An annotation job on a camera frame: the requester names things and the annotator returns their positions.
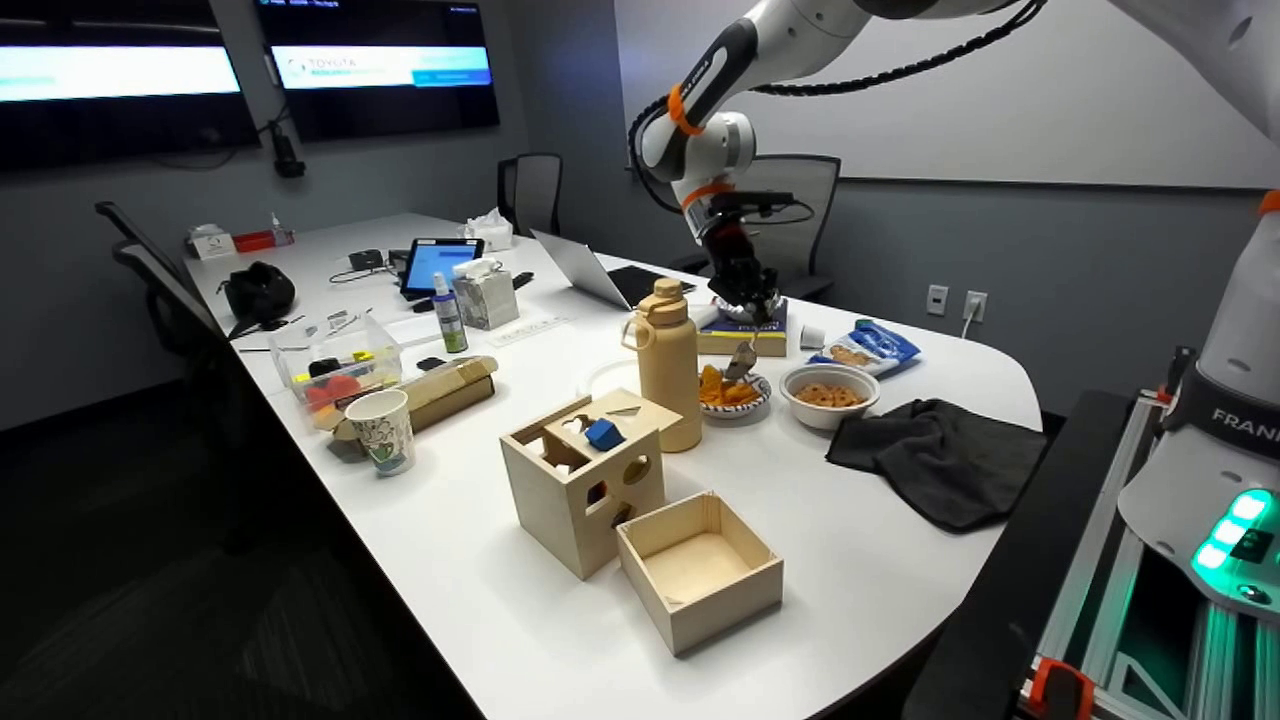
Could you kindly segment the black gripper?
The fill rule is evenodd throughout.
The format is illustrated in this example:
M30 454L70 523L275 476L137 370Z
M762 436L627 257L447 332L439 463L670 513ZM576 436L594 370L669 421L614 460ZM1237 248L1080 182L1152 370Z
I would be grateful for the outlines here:
M746 222L799 226L813 208L790 191L725 191L706 204L704 252L711 259L711 291L727 328L742 328L742 306L760 323L781 316L776 273L760 264Z

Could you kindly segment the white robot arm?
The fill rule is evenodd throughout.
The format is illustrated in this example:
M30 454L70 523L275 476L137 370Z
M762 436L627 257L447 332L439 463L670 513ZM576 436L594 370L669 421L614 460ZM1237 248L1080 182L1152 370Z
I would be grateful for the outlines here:
M727 101L843 96L906 80L985 51L1041 15L1046 0L754 0L698 61L627 129L632 168L642 190L680 211L711 259L711 291L751 323L781 316L776 273L754 259L746 218L786 204L786 191L742 191L754 163L754 129ZM1280 12L1274 0L1113 0L1139 28L1179 51L1206 87L1257 131L1274 136ZM998 26L896 67L823 80L868 26L972 22Z

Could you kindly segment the robot base stand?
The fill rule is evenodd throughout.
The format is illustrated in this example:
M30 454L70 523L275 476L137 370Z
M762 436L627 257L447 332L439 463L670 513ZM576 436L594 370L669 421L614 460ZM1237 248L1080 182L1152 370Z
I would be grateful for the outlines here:
M904 720L1280 720L1280 208L1166 383L1066 428Z

